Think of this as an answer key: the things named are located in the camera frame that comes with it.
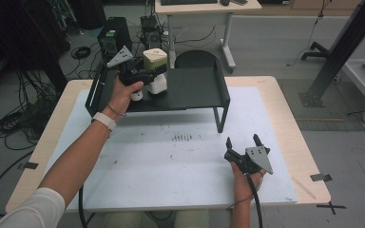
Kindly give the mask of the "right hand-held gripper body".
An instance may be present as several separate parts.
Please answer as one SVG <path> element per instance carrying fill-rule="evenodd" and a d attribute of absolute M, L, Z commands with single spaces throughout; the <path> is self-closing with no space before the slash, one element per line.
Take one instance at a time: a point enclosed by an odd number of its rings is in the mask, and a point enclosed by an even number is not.
<path fill-rule="evenodd" d="M 272 175 L 274 173 L 269 161 L 270 149 L 265 146 L 247 147 L 243 155 L 228 148 L 224 158 L 229 162 L 234 162 L 243 174 L 254 174 L 261 169 Z"/>

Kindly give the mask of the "person's legs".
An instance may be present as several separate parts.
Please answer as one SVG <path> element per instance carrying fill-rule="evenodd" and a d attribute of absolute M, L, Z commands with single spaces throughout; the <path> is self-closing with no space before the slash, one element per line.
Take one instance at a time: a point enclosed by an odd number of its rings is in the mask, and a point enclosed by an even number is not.
<path fill-rule="evenodd" d="M 159 228 L 158 224 L 144 212 L 122 212 L 106 214 L 105 228 Z M 207 210 L 178 211 L 174 228 L 209 228 Z"/>

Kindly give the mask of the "person's right hand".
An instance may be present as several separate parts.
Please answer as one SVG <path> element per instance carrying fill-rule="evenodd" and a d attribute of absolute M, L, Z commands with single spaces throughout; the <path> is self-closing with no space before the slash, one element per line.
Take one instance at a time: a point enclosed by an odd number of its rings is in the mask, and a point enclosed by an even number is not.
<path fill-rule="evenodd" d="M 239 167 L 234 162 L 231 162 L 230 165 L 234 175 L 234 202 L 239 203 L 240 201 L 251 199 L 253 197 L 253 191 L 247 178 L 249 177 L 253 182 L 255 189 L 259 190 L 259 186 L 266 174 L 266 171 L 261 169 L 259 172 L 247 177 L 240 171 Z"/>

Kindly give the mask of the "white desk with wooden top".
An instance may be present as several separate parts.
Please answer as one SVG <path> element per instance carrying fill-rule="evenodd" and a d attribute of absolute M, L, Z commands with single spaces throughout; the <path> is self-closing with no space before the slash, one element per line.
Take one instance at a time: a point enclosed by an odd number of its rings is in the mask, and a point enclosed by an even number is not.
<path fill-rule="evenodd" d="M 236 63 L 229 48 L 230 31 L 233 24 L 233 15 L 238 12 L 250 12 L 261 9 L 261 4 L 257 0 L 247 0 L 245 5 L 230 3 L 223 6 L 220 0 L 213 4 L 193 4 L 193 5 L 169 5 L 164 6 L 161 0 L 154 0 L 155 12 L 166 16 L 168 29 L 168 57 L 169 66 L 175 67 L 177 58 L 175 49 L 175 36 L 173 28 L 177 26 L 216 26 L 224 25 L 223 38 L 218 41 L 222 54 L 225 57 L 226 66 L 231 72 L 236 68 Z"/>

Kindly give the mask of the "black keyboard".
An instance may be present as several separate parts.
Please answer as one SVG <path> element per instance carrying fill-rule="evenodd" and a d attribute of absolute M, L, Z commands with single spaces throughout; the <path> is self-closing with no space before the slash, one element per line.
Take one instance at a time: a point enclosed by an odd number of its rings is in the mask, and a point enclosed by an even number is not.
<path fill-rule="evenodd" d="M 217 4 L 219 0 L 161 0 L 162 6 Z"/>

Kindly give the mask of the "black curtain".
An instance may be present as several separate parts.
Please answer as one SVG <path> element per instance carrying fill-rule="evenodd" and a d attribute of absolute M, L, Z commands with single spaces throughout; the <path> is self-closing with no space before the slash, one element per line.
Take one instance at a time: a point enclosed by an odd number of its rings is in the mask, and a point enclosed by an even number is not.
<path fill-rule="evenodd" d="M 42 70 L 57 92 L 65 90 L 60 53 L 21 0 L 0 0 L 0 46 L 23 77 L 30 80 L 33 70 Z"/>

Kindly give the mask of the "black round stool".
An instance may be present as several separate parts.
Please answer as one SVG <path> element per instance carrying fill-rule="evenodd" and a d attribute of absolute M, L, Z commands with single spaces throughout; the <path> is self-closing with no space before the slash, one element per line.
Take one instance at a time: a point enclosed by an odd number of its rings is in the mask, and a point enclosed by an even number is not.
<path fill-rule="evenodd" d="M 212 67 L 218 58 L 204 50 L 188 50 L 180 54 L 175 61 L 175 68 Z"/>

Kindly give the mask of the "black tape cross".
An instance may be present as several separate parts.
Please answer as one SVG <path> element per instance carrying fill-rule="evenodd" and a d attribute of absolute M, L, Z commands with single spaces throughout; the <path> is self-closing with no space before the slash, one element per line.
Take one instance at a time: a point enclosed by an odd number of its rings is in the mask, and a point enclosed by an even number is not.
<path fill-rule="evenodd" d="M 347 209 L 346 206 L 344 205 L 336 205 L 336 204 L 332 204 L 331 201 L 329 201 L 326 204 L 317 204 L 316 205 L 317 208 L 326 208 L 326 209 L 330 209 L 333 215 L 336 215 L 336 209 Z"/>

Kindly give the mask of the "black metal shelf rack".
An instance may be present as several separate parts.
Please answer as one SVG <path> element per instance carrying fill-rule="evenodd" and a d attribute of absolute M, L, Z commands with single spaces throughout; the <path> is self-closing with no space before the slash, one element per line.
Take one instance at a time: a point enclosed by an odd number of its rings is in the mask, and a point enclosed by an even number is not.
<path fill-rule="evenodd" d="M 100 66 L 86 99 L 86 110 L 93 117 L 110 100 L 117 67 Z M 142 89 L 143 98 L 132 102 L 128 112 L 176 111 L 212 108 L 219 133 L 223 131 L 230 96 L 218 60 L 203 68 L 171 68 L 165 73 L 167 90 L 158 95 Z"/>

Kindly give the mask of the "open computer tower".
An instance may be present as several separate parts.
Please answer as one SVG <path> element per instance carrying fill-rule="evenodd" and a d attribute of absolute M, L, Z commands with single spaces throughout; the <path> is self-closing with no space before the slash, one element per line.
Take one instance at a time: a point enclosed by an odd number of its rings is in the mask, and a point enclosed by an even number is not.
<path fill-rule="evenodd" d="M 142 16 L 142 42 L 146 49 L 162 48 L 162 30 L 154 15 Z"/>

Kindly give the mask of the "person's left hand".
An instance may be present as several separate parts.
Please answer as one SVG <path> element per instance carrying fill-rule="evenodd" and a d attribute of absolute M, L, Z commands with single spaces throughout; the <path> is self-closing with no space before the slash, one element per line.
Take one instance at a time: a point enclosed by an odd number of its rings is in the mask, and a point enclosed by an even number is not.
<path fill-rule="evenodd" d="M 143 82 L 137 82 L 132 85 L 124 85 L 118 76 L 114 79 L 114 87 L 111 93 L 110 101 L 103 109 L 102 113 L 107 115 L 111 120 L 118 121 L 126 113 L 130 104 L 130 95 L 144 86 Z"/>

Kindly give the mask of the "black metal stand column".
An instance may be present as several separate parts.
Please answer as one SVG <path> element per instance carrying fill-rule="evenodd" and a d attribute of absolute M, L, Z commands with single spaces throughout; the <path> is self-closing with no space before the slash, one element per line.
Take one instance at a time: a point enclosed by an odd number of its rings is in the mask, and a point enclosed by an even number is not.
<path fill-rule="evenodd" d="M 318 52 L 305 52 L 301 56 L 302 60 L 305 60 L 307 57 L 324 57 L 326 59 L 324 66 L 308 90 L 298 94 L 303 106 L 323 107 L 321 97 L 325 90 L 354 53 L 364 37 L 365 0 L 361 0 L 330 49 L 325 49 L 319 43 L 314 42 L 311 45 L 311 49 L 317 48 Z"/>

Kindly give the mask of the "white table mat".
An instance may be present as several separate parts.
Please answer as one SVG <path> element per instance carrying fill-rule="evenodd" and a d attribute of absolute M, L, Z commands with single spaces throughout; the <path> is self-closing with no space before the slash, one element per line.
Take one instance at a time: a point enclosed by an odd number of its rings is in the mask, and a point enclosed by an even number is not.
<path fill-rule="evenodd" d="M 261 204 L 298 201 L 259 90 L 232 86 L 222 132 L 210 108 L 135 112 L 110 134 L 84 193 L 69 211 L 223 208 L 233 202 L 232 169 L 225 144 L 238 153 L 258 136 L 269 148 L 272 174 L 259 190 Z"/>

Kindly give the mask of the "black computer tower green label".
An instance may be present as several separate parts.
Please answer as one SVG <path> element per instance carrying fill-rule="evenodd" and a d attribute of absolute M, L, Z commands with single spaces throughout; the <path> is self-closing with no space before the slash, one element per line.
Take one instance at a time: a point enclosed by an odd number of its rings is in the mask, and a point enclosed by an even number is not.
<path fill-rule="evenodd" d="M 107 67 L 130 60 L 132 41 L 124 17 L 109 17 L 97 37 Z"/>

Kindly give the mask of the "white wristband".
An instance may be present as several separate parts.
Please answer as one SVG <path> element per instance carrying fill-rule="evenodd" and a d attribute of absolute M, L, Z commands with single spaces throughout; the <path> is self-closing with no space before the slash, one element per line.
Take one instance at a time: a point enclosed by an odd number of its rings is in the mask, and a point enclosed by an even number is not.
<path fill-rule="evenodd" d="M 105 115 L 101 112 L 97 112 L 93 116 L 93 120 L 98 121 L 101 124 L 105 125 L 107 127 L 107 129 L 110 130 L 110 131 L 113 131 L 114 128 L 117 126 L 117 124 L 114 120 L 110 119 L 109 117 L 107 117 L 107 115 Z"/>

